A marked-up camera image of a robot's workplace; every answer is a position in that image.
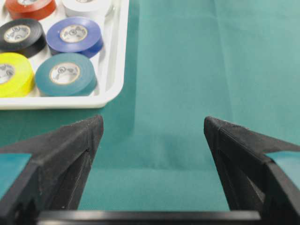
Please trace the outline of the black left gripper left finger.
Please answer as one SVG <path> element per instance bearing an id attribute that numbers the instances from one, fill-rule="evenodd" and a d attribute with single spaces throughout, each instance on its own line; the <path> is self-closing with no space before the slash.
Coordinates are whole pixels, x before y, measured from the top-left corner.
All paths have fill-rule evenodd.
<path id="1" fill-rule="evenodd" d="M 95 115 L 1 147 L 1 224 L 26 224 L 44 210 L 76 210 L 103 131 Z"/>

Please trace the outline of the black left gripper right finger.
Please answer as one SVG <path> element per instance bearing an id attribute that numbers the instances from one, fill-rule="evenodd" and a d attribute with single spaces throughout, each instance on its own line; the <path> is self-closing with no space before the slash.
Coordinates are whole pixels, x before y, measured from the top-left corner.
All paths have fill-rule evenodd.
<path id="1" fill-rule="evenodd" d="M 258 211 L 269 225 L 300 223 L 300 189 L 268 156 L 291 158 L 298 145 L 211 116 L 204 135 L 230 209 Z"/>

